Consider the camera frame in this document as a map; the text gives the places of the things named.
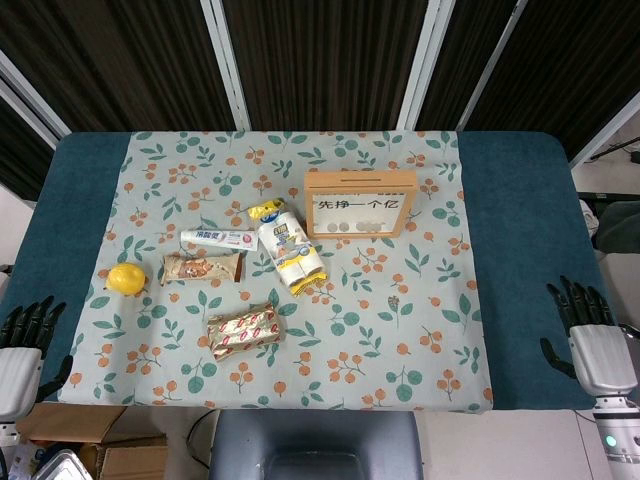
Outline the black and silver right hand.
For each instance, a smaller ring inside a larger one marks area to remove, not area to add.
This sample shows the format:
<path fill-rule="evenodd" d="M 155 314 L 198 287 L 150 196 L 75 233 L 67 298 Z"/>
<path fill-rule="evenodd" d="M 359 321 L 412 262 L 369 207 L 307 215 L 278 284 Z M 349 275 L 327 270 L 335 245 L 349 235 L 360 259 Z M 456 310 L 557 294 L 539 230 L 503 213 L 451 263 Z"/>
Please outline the black and silver right hand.
<path fill-rule="evenodd" d="M 539 344 L 547 363 L 576 380 L 583 390 L 596 398 L 626 396 L 638 386 L 627 341 L 639 339 L 639 329 L 614 319 L 605 297 L 594 287 L 585 287 L 567 277 L 562 287 L 548 283 L 559 314 L 571 359 L 561 359 L 547 338 Z"/>

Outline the black and silver left hand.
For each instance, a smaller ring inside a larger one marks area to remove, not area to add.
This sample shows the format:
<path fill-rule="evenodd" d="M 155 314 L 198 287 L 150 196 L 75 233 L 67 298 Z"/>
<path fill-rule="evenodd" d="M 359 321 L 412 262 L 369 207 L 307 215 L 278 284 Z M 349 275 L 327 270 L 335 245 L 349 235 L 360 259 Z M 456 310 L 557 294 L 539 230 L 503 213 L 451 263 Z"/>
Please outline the black and silver left hand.
<path fill-rule="evenodd" d="M 14 424 L 34 405 L 59 391 L 71 375 L 73 356 L 61 360 L 58 373 L 41 382 L 42 368 L 66 304 L 52 296 L 14 308 L 1 325 L 1 424 Z"/>

